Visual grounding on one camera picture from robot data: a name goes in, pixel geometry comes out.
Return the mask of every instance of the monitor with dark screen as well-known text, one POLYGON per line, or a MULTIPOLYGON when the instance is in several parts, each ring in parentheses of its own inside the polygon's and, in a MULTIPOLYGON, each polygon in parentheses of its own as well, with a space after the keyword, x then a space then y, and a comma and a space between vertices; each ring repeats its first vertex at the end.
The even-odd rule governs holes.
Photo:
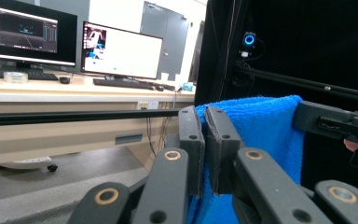
POLYGON ((0 0, 0 60, 75 66, 77 16, 0 0))
POLYGON ((162 38, 85 21, 82 72, 156 79, 162 38))

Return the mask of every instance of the gray door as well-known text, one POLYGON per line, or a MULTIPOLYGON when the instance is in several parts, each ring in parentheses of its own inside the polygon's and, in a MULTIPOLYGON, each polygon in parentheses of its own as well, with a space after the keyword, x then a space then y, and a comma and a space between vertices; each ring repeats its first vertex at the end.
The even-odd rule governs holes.
POLYGON ((170 74, 168 80, 175 80, 175 75, 180 74, 187 29, 188 22, 183 15, 144 2, 144 15, 140 33, 163 38, 158 65, 158 79, 161 79, 161 73, 170 74))

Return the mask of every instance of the blue towel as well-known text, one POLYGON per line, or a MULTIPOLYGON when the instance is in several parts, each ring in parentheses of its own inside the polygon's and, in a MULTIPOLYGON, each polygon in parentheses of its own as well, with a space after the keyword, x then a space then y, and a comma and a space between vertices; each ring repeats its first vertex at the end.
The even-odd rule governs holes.
MULTIPOLYGON (((247 147, 266 150, 299 184, 305 133, 292 127, 292 119, 301 101, 299 96, 292 95, 243 98, 208 105, 224 110, 247 147)), ((196 107, 203 130, 206 128, 204 111, 208 105, 196 107)), ((204 164, 203 197, 190 197, 188 223, 238 223, 232 208, 232 195, 212 193, 207 167, 204 164)))

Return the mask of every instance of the wooden desktop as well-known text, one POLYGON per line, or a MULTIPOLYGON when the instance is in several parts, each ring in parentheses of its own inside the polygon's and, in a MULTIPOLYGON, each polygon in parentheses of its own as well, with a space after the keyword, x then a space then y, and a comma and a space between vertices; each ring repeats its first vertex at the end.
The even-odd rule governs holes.
MULTIPOLYGON (((135 110, 140 101, 158 102, 158 109, 169 109, 183 108, 194 102, 195 90, 173 92, 95 86, 94 77, 55 74, 71 77, 70 83, 40 80, 6 83, 0 78, 0 113, 135 110)), ((155 144, 161 137, 163 121, 164 118, 151 119, 155 144)), ((0 126, 0 163, 125 145, 149 169, 153 154, 146 128, 146 119, 0 126), (120 136, 133 134, 142 139, 130 143, 116 141, 120 136)), ((177 119, 170 118, 168 133, 177 132, 177 119)))

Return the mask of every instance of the power outlet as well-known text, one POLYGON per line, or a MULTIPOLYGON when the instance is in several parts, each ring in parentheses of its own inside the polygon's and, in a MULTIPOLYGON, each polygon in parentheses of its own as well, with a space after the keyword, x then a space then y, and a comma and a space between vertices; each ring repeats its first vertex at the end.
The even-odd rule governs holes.
POLYGON ((136 105, 136 109, 137 110, 147 109, 148 104, 149 103, 147 101, 140 101, 140 102, 138 102, 138 105, 136 105))
POLYGON ((149 101, 147 109, 158 109, 158 101, 149 101))

